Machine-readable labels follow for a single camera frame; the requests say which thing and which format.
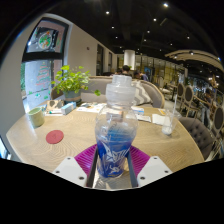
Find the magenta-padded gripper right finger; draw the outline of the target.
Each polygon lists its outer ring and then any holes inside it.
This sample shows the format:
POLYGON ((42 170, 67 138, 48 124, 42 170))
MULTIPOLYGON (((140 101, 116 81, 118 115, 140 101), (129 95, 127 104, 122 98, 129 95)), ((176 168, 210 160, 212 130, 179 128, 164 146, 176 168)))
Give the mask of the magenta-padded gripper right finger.
POLYGON ((149 156, 134 146, 130 147, 127 161, 133 188, 143 187, 172 173, 158 156, 149 156))

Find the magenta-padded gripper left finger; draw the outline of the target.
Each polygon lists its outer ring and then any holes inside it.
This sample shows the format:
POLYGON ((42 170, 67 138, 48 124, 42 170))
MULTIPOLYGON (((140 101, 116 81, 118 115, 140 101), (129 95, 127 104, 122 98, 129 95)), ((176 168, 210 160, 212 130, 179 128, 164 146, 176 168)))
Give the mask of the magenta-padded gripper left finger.
POLYGON ((53 171, 53 174, 81 187, 93 187, 97 145, 90 146, 75 157, 66 157, 53 171))

